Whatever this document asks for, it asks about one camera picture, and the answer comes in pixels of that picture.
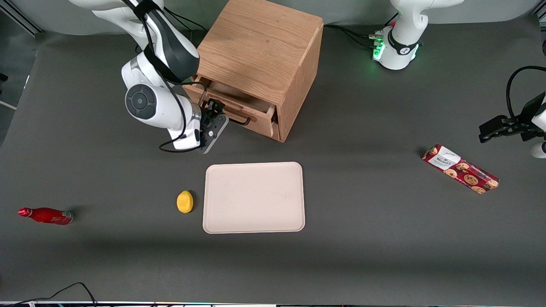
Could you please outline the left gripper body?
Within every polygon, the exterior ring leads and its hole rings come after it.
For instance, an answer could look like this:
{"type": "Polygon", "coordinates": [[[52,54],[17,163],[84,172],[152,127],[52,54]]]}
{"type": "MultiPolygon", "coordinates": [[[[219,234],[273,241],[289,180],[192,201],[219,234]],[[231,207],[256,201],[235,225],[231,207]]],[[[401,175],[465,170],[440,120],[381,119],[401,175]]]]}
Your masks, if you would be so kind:
{"type": "Polygon", "coordinates": [[[521,140],[523,142],[534,138],[544,138],[546,131],[546,103],[545,93],[541,93],[528,101],[521,113],[516,117],[521,127],[521,140]]]}

